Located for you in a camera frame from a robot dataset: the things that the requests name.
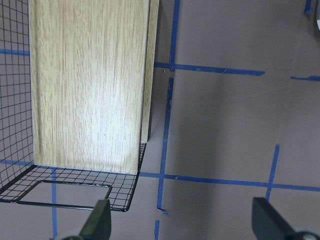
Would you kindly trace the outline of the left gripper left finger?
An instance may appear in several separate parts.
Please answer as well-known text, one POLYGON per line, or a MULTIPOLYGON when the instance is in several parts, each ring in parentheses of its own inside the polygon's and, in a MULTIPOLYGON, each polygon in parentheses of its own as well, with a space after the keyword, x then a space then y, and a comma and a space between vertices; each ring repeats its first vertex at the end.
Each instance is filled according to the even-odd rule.
POLYGON ((58 236, 59 240, 109 240, 112 232, 111 207, 108 199, 99 200, 81 230, 58 236))

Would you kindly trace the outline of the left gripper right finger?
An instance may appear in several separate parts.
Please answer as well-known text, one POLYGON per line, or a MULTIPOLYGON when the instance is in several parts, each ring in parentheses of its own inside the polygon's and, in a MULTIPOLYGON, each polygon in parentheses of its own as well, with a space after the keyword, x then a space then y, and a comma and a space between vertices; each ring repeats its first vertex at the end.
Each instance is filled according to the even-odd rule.
POLYGON ((251 228, 257 240, 318 240, 320 236, 293 227, 264 198, 252 199, 251 228))

